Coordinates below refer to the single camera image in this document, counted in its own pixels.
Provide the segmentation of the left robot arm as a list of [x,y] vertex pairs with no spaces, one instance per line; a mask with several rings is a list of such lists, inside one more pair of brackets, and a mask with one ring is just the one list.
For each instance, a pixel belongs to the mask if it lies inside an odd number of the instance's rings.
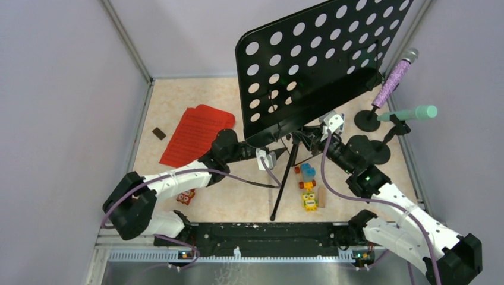
[[176,211],[163,211],[160,202],[230,177],[231,163],[255,159],[260,170],[270,172],[286,150],[255,148],[238,141],[234,130],[223,129],[206,153],[185,166],[155,175],[124,175],[102,206],[105,221],[111,222],[109,228],[116,230],[122,240],[164,235],[174,244],[184,245],[191,236],[187,218]]

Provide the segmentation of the black music stand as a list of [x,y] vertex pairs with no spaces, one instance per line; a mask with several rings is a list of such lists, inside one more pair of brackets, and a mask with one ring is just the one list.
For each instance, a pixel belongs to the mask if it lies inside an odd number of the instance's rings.
[[244,138],[265,147],[382,82],[411,1],[326,1],[246,32],[235,46]]

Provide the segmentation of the red sheet music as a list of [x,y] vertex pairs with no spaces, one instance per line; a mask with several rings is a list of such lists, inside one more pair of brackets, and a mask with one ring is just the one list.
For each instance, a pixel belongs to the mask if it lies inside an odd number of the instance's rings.
[[204,155],[219,131],[232,129],[233,114],[206,104],[186,109],[159,163],[178,168]]

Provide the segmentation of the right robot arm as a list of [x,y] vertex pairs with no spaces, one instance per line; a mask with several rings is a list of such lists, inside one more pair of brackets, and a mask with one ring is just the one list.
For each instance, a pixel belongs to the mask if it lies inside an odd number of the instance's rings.
[[350,240],[363,245],[380,245],[415,266],[430,284],[470,284],[483,270],[482,242],[473,234],[465,236],[446,227],[412,202],[373,164],[373,147],[365,135],[343,143],[327,127],[303,127],[293,133],[313,154],[322,154],[349,174],[346,183],[352,196],[386,213],[388,223],[377,214],[362,210],[349,224]]

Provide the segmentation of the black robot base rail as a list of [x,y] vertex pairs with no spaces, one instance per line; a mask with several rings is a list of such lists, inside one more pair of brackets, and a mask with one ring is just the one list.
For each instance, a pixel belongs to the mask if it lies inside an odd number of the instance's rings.
[[203,257],[229,257],[239,249],[244,257],[335,257],[344,250],[372,251],[348,223],[198,223],[175,237],[199,250]]

